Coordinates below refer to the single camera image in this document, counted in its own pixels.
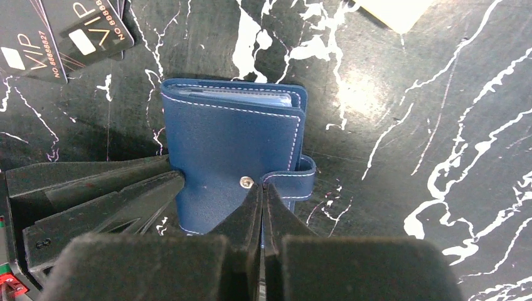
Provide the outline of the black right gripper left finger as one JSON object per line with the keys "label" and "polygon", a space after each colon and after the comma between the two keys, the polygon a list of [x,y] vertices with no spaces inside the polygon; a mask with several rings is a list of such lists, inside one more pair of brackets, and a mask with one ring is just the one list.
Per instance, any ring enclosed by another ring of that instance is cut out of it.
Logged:
{"label": "black right gripper left finger", "polygon": [[263,189],[210,233],[86,234],[52,269],[41,300],[258,300]]}

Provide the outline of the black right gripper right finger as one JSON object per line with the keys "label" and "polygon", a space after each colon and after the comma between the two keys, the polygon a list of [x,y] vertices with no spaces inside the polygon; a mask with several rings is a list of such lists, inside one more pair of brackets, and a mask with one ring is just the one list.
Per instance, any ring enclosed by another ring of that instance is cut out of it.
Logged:
{"label": "black right gripper right finger", "polygon": [[267,300],[462,300],[432,244],[406,237],[321,237],[263,188]]}

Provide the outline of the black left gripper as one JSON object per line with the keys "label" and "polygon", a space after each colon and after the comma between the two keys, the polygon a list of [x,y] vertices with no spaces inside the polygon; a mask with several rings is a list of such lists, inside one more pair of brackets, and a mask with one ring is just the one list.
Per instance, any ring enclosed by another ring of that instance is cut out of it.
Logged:
{"label": "black left gripper", "polygon": [[[176,208],[174,198],[184,186],[184,177],[169,171],[169,156],[163,155],[38,163],[2,173],[1,300],[38,300],[39,286],[61,251],[80,235],[163,230],[170,220],[168,210]],[[26,214],[51,215],[23,230],[30,275],[18,251],[9,198]]]}

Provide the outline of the navy blue card holder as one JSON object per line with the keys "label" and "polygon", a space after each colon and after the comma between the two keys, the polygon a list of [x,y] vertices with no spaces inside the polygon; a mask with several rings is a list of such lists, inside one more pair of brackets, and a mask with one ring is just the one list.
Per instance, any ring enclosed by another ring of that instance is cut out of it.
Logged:
{"label": "navy blue card holder", "polygon": [[180,228],[211,231],[254,185],[273,184],[293,209],[313,191],[302,153],[308,94],[300,85],[170,78],[161,83],[169,161],[185,178]]}

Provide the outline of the black card stack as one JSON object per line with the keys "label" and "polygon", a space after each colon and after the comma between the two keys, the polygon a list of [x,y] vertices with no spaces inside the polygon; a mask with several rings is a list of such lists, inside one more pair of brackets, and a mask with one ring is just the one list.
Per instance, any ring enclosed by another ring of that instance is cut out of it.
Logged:
{"label": "black card stack", "polygon": [[1,1],[1,71],[66,83],[134,45],[110,1]]}

